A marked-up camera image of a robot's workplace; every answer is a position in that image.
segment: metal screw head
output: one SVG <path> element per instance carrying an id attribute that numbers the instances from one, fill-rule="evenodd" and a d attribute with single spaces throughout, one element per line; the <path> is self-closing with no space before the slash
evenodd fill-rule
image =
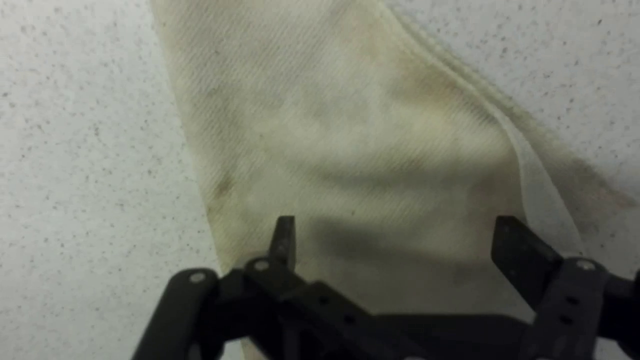
<path id="1" fill-rule="evenodd" d="M 189 281 L 191 281 L 194 284 L 197 284 L 199 282 L 204 281 L 204 279 L 206 278 L 207 276 L 203 272 L 195 272 L 189 276 Z"/>
<path id="2" fill-rule="evenodd" d="M 269 268 L 269 261 L 266 261 L 266 260 L 256 261 L 255 264 L 253 264 L 253 267 L 258 271 L 265 271 Z"/>
<path id="3" fill-rule="evenodd" d="M 587 271 L 595 270 L 596 268 L 596 266 L 588 260 L 578 260 L 576 261 L 575 266 Z"/>

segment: cloth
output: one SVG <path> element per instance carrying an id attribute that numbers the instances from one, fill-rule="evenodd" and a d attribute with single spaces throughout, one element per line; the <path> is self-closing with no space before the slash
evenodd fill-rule
<path id="1" fill-rule="evenodd" d="M 377 0 L 153 0 L 223 271 L 295 215 L 296 271 L 372 312 L 524 311 L 495 217 L 555 249 L 633 205 Z"/>

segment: white speckled surface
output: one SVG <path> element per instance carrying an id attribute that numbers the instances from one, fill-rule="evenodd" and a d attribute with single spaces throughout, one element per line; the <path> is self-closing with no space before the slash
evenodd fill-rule
<path id="1" fill-rule="evenodd" d="M 639 0 L 404 3 L 640 198 Z M 168 277 L 215 264 L 147 3 L 3 0 L 0 124 L 3 359 L 129 357 Z M 639 219 L 587 239 L 619 274 Z"/>

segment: screw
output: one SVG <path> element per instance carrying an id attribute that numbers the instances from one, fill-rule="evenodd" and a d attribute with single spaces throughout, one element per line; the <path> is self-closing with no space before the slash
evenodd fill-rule
<path id="1" fill-rule="evenodd" d="M 195 272 L 189 276 L 189 281 L 191 281 L 194 284 L 197 284 L 199 282 L 202 282 L 206 278 L 207 276 L 203 272 Z"/>
<path id="2" fill-rule="evenodd" d="M 269 261 L 266 261 L 266 260 L 256 261 L 253 266 L 258 271 L 265 271 L 269 268 Z"/>
<path id="3" fill-rule="evenodd" d="M 588 260 L 578 260 L 576 261 L 575 266 L 586 271 L 595 270 L 596 268 L 596 266 Z"/>

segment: white cloth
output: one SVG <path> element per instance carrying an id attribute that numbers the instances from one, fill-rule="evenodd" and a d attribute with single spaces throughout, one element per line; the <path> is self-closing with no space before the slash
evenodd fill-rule
<path id="1" fill-rule="evenodd" d="M 153 0 L 223 270 L 295 215 L 368 310 L 507 311 L 497 215 L 557 250 L 632 201 L 377 0 Z"/>

